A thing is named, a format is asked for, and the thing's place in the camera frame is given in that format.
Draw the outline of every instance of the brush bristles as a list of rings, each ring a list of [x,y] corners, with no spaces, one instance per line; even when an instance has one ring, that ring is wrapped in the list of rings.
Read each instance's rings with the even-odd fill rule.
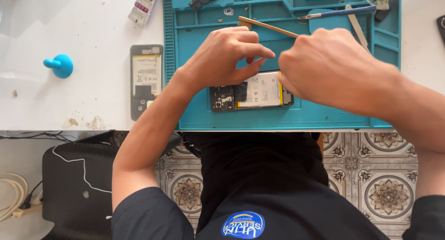
[[[238,26],[245,26],[249,28],[249,30],[252,29],[252,23],[243,20],[238,21]]]

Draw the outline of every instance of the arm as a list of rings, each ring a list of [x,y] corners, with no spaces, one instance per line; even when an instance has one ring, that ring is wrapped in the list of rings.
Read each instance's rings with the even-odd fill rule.
[[[211,32],[189,61],[137,120],[113,164],[113,211],[130,194],[157,186],[154,167],[193,96],[209,86],[235,85],[254,76],[275,54],[247,27]],[[237,69],[246,58],[248,66]]]
[[[392,124],[418,152],[416,197],[445,195],[445,96],[369,55],[345,29],[300,36],[279,65],[295,96]]]

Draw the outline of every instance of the hand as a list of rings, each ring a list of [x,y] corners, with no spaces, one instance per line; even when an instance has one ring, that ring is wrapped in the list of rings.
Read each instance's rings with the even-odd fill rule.
[[[194,55],[180,67],[174,77],[186,81],[197,91],[209,86],[237,85],[256,75],[275,53],[258,43],[258,34],[245,26],[228,27],[209,34]],[[249,64],[237,69],[239,60]]]
[[[318,29],[281,52],[281,83],[296,97],[381,118],[403,77],[375,59],[345,29]]]

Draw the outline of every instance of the black pants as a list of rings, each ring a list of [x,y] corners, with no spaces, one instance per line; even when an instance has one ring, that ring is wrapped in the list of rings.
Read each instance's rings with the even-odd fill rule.
[[[287,184],[280,181],[275,188],[292,185],[292,179],[301,176],[328,186],[323,156],[317,144],[319,133],[182,132],[181,136],[184,146],[200,158],[202,164],[203,210],[197,231],[234,192],[241,177],[255,171],[264,172],[265,179],[282,175],[289,181]]]

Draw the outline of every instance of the floral tile pattern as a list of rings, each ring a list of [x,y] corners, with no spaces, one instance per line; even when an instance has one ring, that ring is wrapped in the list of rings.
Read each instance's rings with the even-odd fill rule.
[[[417,163],[415,147],[397,132],[353,133],[351,139],[357,163]]]
[[[201,165],[159,164],[159,174],[162,191],[178,205],[196,232],[202,209],[203,175],[201,174]]]
[[[414,146],[397,132],[322,133],[329,187],[357,207],[392,240],[409,227],[417,181]],[[159,158],[161,189],[196,232],[201,211],[201,160],[182,144]]]
[[[411,221],[416,182],[416,164],[359,164],[353,170],[353,204],[379,229],[403,233]]]
[[[351,133],[323,132],[323,163],[349,163],[351,161]]]
[[[351,169],[346,164],[324,164],[329,177],[329,188],[351,202]]]

